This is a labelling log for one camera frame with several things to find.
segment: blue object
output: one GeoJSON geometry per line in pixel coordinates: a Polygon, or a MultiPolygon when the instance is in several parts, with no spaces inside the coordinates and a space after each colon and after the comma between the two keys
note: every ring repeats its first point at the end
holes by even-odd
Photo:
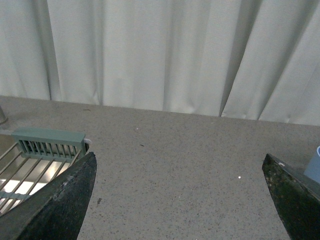
{"type": "Polygon", "coordinates": [[[304,175],[320,184],[320,146],[306,167],[304,175]]]}

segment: wire rack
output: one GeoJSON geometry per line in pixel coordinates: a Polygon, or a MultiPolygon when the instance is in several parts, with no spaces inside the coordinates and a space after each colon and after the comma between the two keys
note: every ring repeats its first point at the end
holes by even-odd
{"type": "Polygon", "coordinates": [[[15,143],[0,156],[0,215],[28,199],[89,149],[85,135],[79,133],[24,128],[12,136],[15,143]],[[78,139],[72,142],[74,134],[78,139]]]}

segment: speckled floor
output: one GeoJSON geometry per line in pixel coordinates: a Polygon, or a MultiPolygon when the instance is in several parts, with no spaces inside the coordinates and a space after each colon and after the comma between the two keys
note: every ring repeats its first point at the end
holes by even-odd
{"type": "Polygon", "coordinates": [[[262,163],[304,169],[320,127],[0,96],[9,121],[85,132],[98,168],[79,240],[289,240],[262,163]]]}

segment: curtain fold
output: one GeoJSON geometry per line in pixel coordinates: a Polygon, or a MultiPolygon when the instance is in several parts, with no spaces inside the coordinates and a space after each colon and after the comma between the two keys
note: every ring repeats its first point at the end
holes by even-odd
{"type": "Polygon", "coordinates": [[[317,0],[0,2],[0,95],[320,125],[317,0]]]}

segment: dark green object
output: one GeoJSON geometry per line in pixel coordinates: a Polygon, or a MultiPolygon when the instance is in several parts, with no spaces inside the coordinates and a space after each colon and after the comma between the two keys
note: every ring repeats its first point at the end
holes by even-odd
{"type": "Polygon", "coordinates": [[[270,154],[262,170],[290,238],[320,240],[320,185],[270,154]]]}
{"type": "Polygon", "coordinates": [[[88,153],[23,203],[0,217],[3,240],[76,240],[95,184],[88,153]]]}

